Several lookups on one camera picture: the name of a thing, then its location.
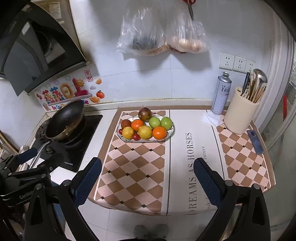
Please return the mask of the dark red brown fruit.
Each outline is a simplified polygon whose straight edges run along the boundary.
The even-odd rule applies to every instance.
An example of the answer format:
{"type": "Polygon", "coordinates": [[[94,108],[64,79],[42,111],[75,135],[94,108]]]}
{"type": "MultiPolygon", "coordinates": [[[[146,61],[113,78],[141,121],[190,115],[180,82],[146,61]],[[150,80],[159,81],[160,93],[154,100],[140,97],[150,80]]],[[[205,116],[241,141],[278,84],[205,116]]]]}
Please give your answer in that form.
{"type": "Polygon", "coordinates": [[[125,127],[127,126],[131,126],[132,125],[132,122],[128,119],[125,119],[121,122],[121,128],[124,129],[125,127]]]}

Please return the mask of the white wall socket strip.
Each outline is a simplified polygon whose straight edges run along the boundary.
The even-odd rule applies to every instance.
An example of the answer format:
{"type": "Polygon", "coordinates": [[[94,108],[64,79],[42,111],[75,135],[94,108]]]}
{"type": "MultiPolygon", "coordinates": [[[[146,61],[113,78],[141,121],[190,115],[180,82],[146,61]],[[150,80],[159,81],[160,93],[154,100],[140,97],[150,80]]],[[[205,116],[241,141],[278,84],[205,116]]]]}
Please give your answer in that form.
{"type": "Polygon", "coordinates": [[[220,53],[219,68],[239,73],[247,73],[254,69],[255,61],[248,60],[239,56],[220,53]]]}

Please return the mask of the red handled scissors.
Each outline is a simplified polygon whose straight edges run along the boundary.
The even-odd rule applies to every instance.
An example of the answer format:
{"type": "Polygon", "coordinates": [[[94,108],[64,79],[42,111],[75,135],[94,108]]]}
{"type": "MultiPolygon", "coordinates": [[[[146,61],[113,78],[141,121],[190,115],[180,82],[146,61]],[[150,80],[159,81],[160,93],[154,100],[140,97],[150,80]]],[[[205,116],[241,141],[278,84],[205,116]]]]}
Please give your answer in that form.
{"type": "Polygon", "coordinates": [[[196,2],[196,0],[183,0],[188,6],[189,14],[192,20],[194,20],[194,11],[192,5],[196,2]]]}

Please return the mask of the grey slippers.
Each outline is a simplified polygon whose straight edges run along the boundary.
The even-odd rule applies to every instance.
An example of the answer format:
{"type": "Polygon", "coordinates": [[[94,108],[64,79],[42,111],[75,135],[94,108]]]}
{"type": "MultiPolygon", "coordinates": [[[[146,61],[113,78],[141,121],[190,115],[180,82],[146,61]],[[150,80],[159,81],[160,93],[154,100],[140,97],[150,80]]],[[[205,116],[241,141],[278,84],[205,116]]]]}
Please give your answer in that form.
{"type": "Polygon", "coordinates": [[[137,225],[133,229],[136,240],[166,240],[168,234],[169,227],[166,224],[158,224],[151,230],[143,225],[137,225]]]}

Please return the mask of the cream utensil holder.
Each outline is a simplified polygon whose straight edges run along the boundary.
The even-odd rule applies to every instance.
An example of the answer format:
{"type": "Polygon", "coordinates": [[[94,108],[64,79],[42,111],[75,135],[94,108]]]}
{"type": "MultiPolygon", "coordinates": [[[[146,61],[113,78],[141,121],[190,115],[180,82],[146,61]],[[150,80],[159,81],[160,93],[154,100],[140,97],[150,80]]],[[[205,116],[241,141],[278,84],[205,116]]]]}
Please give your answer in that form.
{"type": "Polygon", "coordinates": [[[258,109],[259,102],[254,103],[241,96],[241,87],[237,87],[224,115],[224,124],[231,132],[243,134],[249,127],[258,109]]]}

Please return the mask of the dark purple red fruit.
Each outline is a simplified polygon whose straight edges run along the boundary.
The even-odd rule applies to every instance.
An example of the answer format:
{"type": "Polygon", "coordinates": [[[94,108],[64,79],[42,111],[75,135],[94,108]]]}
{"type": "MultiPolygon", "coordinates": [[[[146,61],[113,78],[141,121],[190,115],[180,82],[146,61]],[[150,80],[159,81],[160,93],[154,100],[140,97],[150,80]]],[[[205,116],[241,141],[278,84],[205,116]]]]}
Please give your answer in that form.
{"type": "Polygon", "coordinates": [[[151,110],[149,108],[142,108],[138,112],[138,117],[142,121],[147,121],[152,117],[152,112],[151,112],[151,110]]]}

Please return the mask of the orange mandarin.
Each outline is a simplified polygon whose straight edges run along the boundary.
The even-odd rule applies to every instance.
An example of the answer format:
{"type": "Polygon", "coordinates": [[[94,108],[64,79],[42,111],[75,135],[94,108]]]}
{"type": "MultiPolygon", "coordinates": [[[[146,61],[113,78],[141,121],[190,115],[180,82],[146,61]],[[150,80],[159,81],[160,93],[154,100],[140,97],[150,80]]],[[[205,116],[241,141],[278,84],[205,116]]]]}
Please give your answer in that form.
{"type": "Polygon", "coordinates": [[[136,119],[132,121],[131,127],[135,132],[138,132],[139,128],[144,125],[144,121],[140,119],[136,119]]]}
{"type": "Polygon", "coordinates": [[[163,140],[167,136],[167,130],[162,126],[156,126],[152,130],[152,136],[157,140],[163,140]]]}

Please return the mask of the black range hood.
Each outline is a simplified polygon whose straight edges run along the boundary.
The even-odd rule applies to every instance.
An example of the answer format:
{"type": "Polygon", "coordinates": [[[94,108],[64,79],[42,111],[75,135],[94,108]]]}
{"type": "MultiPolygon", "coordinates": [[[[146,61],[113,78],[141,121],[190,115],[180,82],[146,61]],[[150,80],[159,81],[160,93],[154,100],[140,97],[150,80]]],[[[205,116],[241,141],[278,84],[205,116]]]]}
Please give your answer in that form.
{"type": "Polygon", "coordinates": [[[16,95],[86,66],[67,31],[31,1],[1,1],[1,77],[16,95]]]}

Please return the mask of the checkered brown table mat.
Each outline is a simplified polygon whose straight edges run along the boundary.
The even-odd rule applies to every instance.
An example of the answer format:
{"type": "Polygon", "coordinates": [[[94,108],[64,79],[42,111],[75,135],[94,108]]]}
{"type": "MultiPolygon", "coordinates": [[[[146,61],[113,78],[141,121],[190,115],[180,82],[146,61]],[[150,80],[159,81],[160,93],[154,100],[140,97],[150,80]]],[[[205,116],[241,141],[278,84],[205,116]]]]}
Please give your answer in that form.
{"type": "Polygon", "coordinates": [[[153,108],[173,126],[165,141],[125,141],[121,122],[136,120],[139,108],[117,110],[99,158],[102,173],[89,200],[109,209],[147,215],[186,215],[214,209],[194,174],[194,161],[203,158],[214,171],[235,185],[258,184],[262,191],[275,185],[267,152],[256,154],[248,134],[235,134],[225,125],[203,122],[206,108],[153,108]]]}

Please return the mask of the oval floral ceramic plate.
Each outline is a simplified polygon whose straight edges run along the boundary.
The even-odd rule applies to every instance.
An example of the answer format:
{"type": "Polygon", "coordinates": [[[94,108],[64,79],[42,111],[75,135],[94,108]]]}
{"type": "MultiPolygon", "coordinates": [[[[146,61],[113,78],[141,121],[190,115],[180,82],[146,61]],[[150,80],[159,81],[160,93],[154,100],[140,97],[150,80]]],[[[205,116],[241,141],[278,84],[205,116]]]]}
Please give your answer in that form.
{"type": "Polygon", "coordinates": [[[116,129],[118,137],[127,143],[164,142],[174,132],[173,121],[167,116],[153,116],[152,121],[127,118],[121,120],[116,129]]]}

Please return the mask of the green apple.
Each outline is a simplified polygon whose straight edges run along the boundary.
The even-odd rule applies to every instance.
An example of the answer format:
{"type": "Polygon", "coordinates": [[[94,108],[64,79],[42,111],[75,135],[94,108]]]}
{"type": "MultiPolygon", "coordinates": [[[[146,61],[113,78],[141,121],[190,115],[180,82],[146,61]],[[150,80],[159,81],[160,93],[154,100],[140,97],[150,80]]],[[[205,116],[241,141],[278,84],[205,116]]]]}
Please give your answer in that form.
{"type": "Polygon", "coordinates": [[[153,116],[149,119],[149,126],[154,129],[161,125],[161,121],[156,116],[153,116]]]}
{"type": "Polygon", "coordinates": [[[169,117],[164,116],[161,119],[161,126],[168,131],[173,126],[173,122],[169,117]]]}

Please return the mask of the plastic bag with eggs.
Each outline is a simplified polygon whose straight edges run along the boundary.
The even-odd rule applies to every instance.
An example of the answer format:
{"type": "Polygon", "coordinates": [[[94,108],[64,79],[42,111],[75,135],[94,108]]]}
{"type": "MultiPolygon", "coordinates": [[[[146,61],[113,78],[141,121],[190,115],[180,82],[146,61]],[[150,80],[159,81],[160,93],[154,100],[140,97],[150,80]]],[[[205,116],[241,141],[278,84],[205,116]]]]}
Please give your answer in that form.
{"type": "Polygon", "coordinates": [[[166,44],[180,53],[207,52],[210,44],[201,21],[194,21],[187,4],[176,4],[170,9],[165,29],[166,44]]]}

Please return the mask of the yellow lemon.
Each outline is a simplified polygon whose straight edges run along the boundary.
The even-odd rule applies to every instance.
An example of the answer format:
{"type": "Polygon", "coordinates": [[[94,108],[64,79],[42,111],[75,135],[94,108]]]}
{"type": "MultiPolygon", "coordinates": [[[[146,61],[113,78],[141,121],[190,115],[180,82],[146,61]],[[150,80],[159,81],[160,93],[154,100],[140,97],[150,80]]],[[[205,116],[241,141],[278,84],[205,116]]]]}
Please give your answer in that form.
{"type": "Polygon", "coordinates": [[[134,129],[131,126],[126,126],[122,129],[122,135],[124,138],[131,140],[133,138],[134,129]]]}
{"type": "Polygon", "coordinates": [[[141,126],[138,130],[141,139],[147,140],[152,136],[152,129],[149,126],[141,126]]]}

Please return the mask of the white folded tissue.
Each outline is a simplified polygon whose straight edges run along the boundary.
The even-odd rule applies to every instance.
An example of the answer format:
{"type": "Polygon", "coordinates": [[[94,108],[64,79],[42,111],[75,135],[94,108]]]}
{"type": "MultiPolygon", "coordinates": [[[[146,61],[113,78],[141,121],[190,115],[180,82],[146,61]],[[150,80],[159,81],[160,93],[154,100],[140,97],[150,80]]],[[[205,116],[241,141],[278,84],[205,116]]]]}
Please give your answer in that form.
{"type": "Polygon", "coordinates": [[[222,120],[222,115],[217,115],[211,111],[205,112],[202,117],[202,121],[208,125],[217,127],[224,123],[222,120]]]}

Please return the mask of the wooden chopsticks bundle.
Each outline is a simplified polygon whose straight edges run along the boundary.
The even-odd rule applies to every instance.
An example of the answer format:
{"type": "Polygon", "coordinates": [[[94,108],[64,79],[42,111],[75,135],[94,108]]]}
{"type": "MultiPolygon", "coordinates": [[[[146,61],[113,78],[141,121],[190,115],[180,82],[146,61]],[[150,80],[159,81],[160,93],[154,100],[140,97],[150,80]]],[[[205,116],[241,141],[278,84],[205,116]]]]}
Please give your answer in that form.
{"type": "Polygon", "coordinates": [[[267,86],[267,76],[260,69],[253,69],[246,75],[242,96],[253,103],[258,103],[267,86]]]}

